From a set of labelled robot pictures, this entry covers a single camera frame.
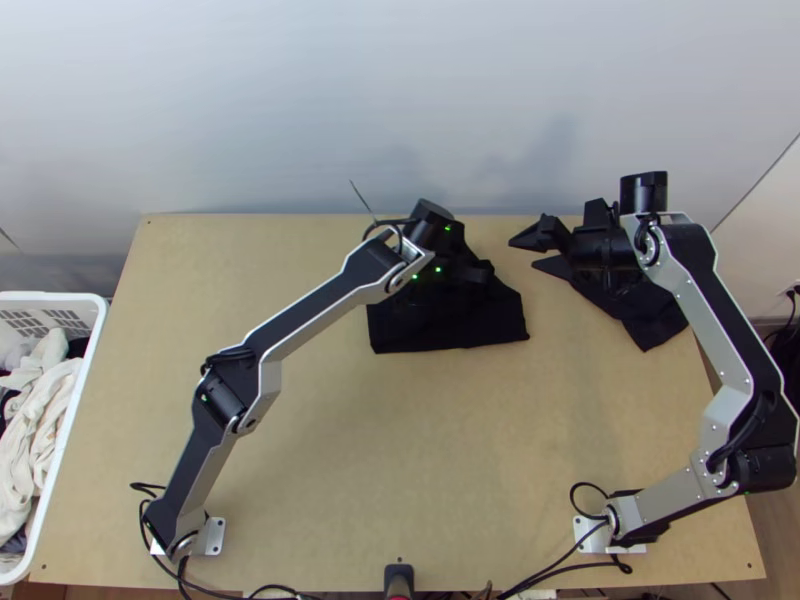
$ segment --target black cable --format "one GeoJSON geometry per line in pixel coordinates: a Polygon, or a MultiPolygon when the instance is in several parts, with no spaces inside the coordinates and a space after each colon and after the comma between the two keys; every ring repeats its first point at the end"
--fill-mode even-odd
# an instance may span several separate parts
{"type": "Polygon", "coordinates": [[[233,360],[255,360],[255,358],[255,352],[246,346],[228,348],[227,350],[222,350],[221,352],[207,356],[205,362],[200,366],[200,374],[205,375],[208,369],[221,362],[233,360]]]}
{"type": "MultiPolygon", "coordinates": [[[[611,556],[611,560],[608,561],[608,562],[584,563],[584,564],[580,564],[580,565],[570,565],[569,567],[561,567],[560,569],[556,569],[555,571],[550,571],[549,573],[545,573],[541,577],[538,577],[538,578],[532,580],[531,582],[529,582],[528,585],[524,588],[524,590],[527,590],[528,588],[532,588],[535,585],[539,585],[543,581],[546,581],[547,579],[550,579],[551,577],[555,577],[556,575],[561,575],[562,573],[568,573],[570,571],[580,571],[582,569],[593,569],[595,567],[617,567],[625,575],[630,575],[633,572],[633,568],[630,565],[625,564],[624,562],[621,562],[616,554],[611,554],[610,556],[611,556]]],[[[516,591],[514,593],[518,594],[519,592],[522,592],[524,590],[519,590],[519,591],[516,591]]]]}
{"type": "Polygon", "coordinates": [[[551,577],[559,575],[560,573],[566,573],[568,571],[576,571],[578,569],[592,569],[594,567],[617,567],[625,575],[629,575],[630,573],[632,573],[633,568],[630,565],[621,562],[619,558],[617,558],[616,554],[611,555],[611,561],[609,562],[585,563],[581,565],[572,565],[569,567],[562,567],[561,569],[553,570],[558,565],[567,560],[570,556],[572,556],[575,553],[575,551],[581,547],[583,542],[589,539],[595,532],[599,531],[602,527],[606,527],[607,525],[608,525],[608,519],[605,518],[601,523],[598,523],[597,525],[592,527],[577,542],[575,542],[575,545],[572,546],[572,548],[570,548],[569,550],[567,550],[567,552],[564,553],[564,555],[561,556],[561,558],[559,558],[552,564],[548,565],[541,571],[538,571],[533,575],[531,575],[530,577],[523,579],[512,588],[506,590],[505,592],[497,596],[497,600],[506,600],[506,598],[510,598],[511,596],[514,596],[522,591],[525,591],[528,588],[533,587],[534,585],[544,581],[545,579],[549,579],[551,577]]]}
{"type": "MultiPolygon", "coordinates": [[[[163,485],[154,485],[154,484],[150,484],[150,483],[142,483],[142,482],[139,482],[139,481],[131,483],[130,487],[131,487],[131,489],[136,490],[137,492],[143,492],[143,493],[147,494],[148,496],[150,496],[150,498],[153,498],[153,499],[158,497],[157,494],[155,494],[155,492],[153,492],[153,490],[166,489],[163,485]]],[[[150,501],[151,501],[150,498],[145,498],[144,500],[142,500],[139,503],[139,533],[142,536],[142,542],[144,543],[144,546],[145,546],[145,548],[147,549],[148,552],[150,551],[150,544],[147,541],[147,533],[145,531],[145,526],[144,526],[144,507],[147,506],[150,503],[150,501]]],[[[161,570],[164,571],[164,573],[166,573],[169,577],[171,577],[173,580],[175,580],[175,582],[177,582],[178,591],[180,592],[181,598],[183,598],[183,600],[192,600],[192,598],[189,595],[189,593],[186,590],[186,588],[191,588],[191,589],[196,590],[198,592],[202,592],[203,594],[207,594],[209,596],[213,596],[214,598],[220,598],[220,600],[241,600],[241,598],[242,598],[242,596],[232,596],[230,594],[223,594],[222,592],[217,592],[217,591],[214,591],[214,590],[210,590],[210,589],[204,588],[204,587],[202,587],[200,585],[197,585],[196,583],[192,583],[191,581],[188,581],[184,577],[184,572],[186,571],[186,564],[189,561],[189,557],[188,556],[182,558],[181,561],[178,563],[178,571],[177,571],[177,573],[174,573],[172,571],[172,569],[170,569],[167,565],[165,565],[161,561],[161,559],[158,558],[158,556],[155,556],[155,555],[150,555],[150,556],[155,561],[155,563],[161,568],[161,570]]],[[[252,594],[250,594],[247,597],[248,598],[255,598],[256,594],[258,594],[259,592],[263,592],[265,590],[268,590],[268,589],[279,589],[281,591],[284,591],[284,592],[292,595],[291,599],[287,598],[287,599],[280,599],[280,600],[295,600],[296,598],[302,598],[302,599],[306,599],[307,598],[308,600],[321,600],[317,596],[312,596],[311,594],[300,594],[296,590],[294,590],[293,588],[290,588],[290,587],[285,586],[285,585],[274,584],[274,583],[273,584],[268,584],[268,585],[262,585],[260,588],[255,590],[252,594]]]]}
{"type": "Polygon", "coordinates": [[[784,325],[784,326],[783,326],[783,327],[781,327],[780,329],[776,329],[775,331],[773,331],[773,332],[771,332],[771,333],[768,333],[768,334],[767,334],[767,335],[764,337],[764,340],[763,340],[765,343],[766,343],[766,341],[767,341],[769,338],[771,338],[773,335],[778,335],[778,334],[780,334],[780,333],[783,333],[784,331],[786,331],[787,329],[789,329],[789,328],[792,326],[792,321],[794,321],[794,315],[795,315],[795,313],[797,312],[797,300],[795,300],[795,296],[796,296],[796,295],[797,295],[797,294],[795,293],[795,291],[794,291],[794,290],[787,290],[787,291],[786,291],[786,296],[789,298],[789,300],[791,300],[791,301],[792,301],[792,312],[791,312],[791,314],[789,315],[789,320],[788,320],[788,321],[786,321],[786,325],[784,325]]]}
{"type": "Polygon", "coordinates": [[[606,517],[605,515],[590,515],[589,513],[578,508],[578,505],[575,504],[575,492],[577,492],[582,487],[590,487],[594,490],[597,490],[598,492],[603,494],[603,498],[608,500],[608,494],[606,494],[605,490],[603,490],[600,486],[597,486],[589,481],[579,481],[571,488],[569,488],[569,503],[572,504],[572,508],[575,509],[575,512],[577,512],[579,515],[583,515],[584,517],[592,521],[608,521],[608,517],[606,517]]]}
{"type": "Polygon", "coordinates": [[[719,595],[725,598],[725,600],[733,600],[733,598],[728,596],[728,594],[725,593],[725,590],[719,587],[716,583],[710,583],[709,585],[713,587],[715,590],[717,590],[719,592],[719,595]]]}
{"type": "Polygon", "coordinates": [[[738,433],[711,453],[711,456],[709,456],[708,460],[706,461],[706,468],[710,473],[716,473],[719,463],[727,460],[728,457],[739,450],[739,448],[742,447],[742,444],[744,444],[744,442],[746,442],[747,439],[759,427],[761,427],[766,420],[768,413],[774,406],[774,402],[771,400],[774,400],[774,398],[771,399],[765,394],[761,394],[758,397],[758,400],[756,400],[755,409],[753,409],[753,412],[750,413],[749,417],[747,417],[747,421],[745,421],[745,424],[738,431],[738,433]]]}

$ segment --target white cloth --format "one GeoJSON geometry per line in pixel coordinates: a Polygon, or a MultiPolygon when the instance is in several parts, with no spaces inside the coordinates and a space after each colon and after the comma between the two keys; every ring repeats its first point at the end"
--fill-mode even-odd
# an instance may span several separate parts
{"type": "Polygon", "coordinates": [[[20,392],[19,396],[6,402],[3,412],[6,421],[9,421],[24,404],[42,373],[64,360],[68,349],[69,343],[64,330],[51,329],[46,336],[39,340],[31,355],[20,360],[18,368],[14,369],[10,375],[0,377],[0,386],[20,392]]]}
{"type": "Polygon", "coordinates": [[[36,338],[20,338],[12,343],[9,348],[0,352],[0,367],[6,371],[19,367],[22,358],[33,351],[38,341],[36,338]]]}
{"type": "Polygon", "coordinates": [[[0,437],[0,545],[25,523],[34,496],[42,491],[53,459],[57,428],[83,363],[80,358],[53,363],[59,353],[63,359],[66,352],[64,332],[53,331],[60,331],[61,335],[48,334],[31,356],[23,359],[19,369],[0,377],[0,385],[18,386],[15,389],[21,388],[20,396],[24,396],[0,437]]]}

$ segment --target floor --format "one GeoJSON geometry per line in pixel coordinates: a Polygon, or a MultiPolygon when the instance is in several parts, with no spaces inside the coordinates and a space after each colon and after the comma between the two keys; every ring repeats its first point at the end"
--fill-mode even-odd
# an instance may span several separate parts
{"type": "MultiPolygon", "coordinates": [[[[747,498],[753,525],[758,535],[761,553],[767,569],[767,579],[727,582],[720,584],[732,600],[765,599],[796,600],[800,598],[800,484],[780,492],[747,498]]],[[[627,600],[640,598],[643,593],[662,600],[722,600],[708,584],[663,586],[661,588],[618,588],[603,590],[608,598],[627,600]]],[[[586,590],[590,596],[602,598],[596,590],[586,590]]],[[[583,598],[580,590],[564,590],[564,597],[583,598]]],[[[344,600],[345,597],[365,600],[372,594],[327,594],[325,600],[344,600]]],[[[192,594],[193,598],[208,598],[192,594]]],[[[14,589],[14,600],[173,600],[180,596],[175,590],[135,590],[21,583],[14,589]]]]}

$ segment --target tan wooden board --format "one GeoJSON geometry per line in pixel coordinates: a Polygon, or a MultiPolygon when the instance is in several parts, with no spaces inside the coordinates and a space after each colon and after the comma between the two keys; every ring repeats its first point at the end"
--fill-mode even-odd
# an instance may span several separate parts
{"type": "MultiPolygon", "coordinates": [[[[521,292],[531,340],[376,356],[357,309],[284,363],[283,392],[241,440],[207,509],[223,554],[190,576],[218,589],[279,582],[377,590],[398,558],[418,588],[503,588],[572,544],[579,480],[642,487],[679,468],[711,398],[689,331],[648,353],[565,282],[508,248],[531,217],[464,219],[470,245],[521,292]]],[[[165,483],[191,428],[204,357],[332,276],[356,216],[143,220],[64,457],[32,578],[169,587],[142,546],[135,480],[165,483]]],[[[585,499],[589,509],[599,500],[585,499]]],[[[579,557],[573,562],[592,560],[579,557]]],[[[764,576],[745,502],[676,523],[634,573],[556,587],[764,576]]]]}

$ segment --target silver arm segment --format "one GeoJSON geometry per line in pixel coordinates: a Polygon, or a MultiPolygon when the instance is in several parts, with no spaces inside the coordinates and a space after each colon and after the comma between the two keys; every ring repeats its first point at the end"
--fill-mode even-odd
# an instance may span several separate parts
{"type": "Polygon", "coordinates": [[[606,506],[608,545],[652,542],[677,518],[737,493],[767,491],[795,478],[798,421],[783,378],[716,275],[708,232],[683,213],[623,215],[639,265],[671,292],[716,370],[721,387],[703,413],[699,445],[683,468],[606,506]]]}
{"type": "Polygon", "coordinates": [[[408,237],[390,248],[386,233],[361,243],[337,275],[253,329],[241,344],[207,360],[192,401],[194,430],[164,495],[144,515],[171,560],[190,554],[204,535],[203,505],[235,442],[254,431],[280,393],[281,361],[356,306],[392,296],[433,259],[433,252],[408,237]]]}

